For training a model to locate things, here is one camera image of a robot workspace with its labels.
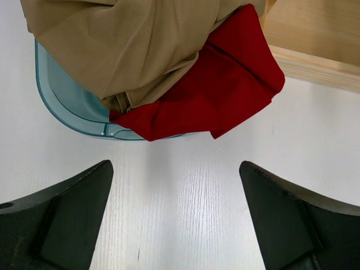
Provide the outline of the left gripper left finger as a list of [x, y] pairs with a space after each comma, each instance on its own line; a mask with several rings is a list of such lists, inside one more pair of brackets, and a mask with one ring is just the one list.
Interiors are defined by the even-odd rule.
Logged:
[[1, 204], [1, 269], [89, 269], [113, 180], [104, 160]]

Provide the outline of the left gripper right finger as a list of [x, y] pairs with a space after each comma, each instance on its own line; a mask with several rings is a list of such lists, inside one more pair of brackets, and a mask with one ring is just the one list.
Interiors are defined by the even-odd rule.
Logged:
[[359, 207], [243, 161], [239, 168], [266, 269], [359, 269]]

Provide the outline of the red skirt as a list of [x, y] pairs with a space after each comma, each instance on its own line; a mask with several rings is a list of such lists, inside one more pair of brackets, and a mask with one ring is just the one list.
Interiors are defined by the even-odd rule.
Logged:
[[255, 8], [246, 5], [211, 33], [166, 94], [126, 114], [110, 111], [109, 119], [148, 141], [194, 132], [218, 138], [270, 104], [284, 84]]

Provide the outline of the tan skirt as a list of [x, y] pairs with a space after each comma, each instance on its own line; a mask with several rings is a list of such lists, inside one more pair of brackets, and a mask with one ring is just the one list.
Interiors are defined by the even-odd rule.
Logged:
[[209, 34], [265, 1], [22, 1], [28, 30], [85, 90], [130, 110], [165, 94], [197, 61]]

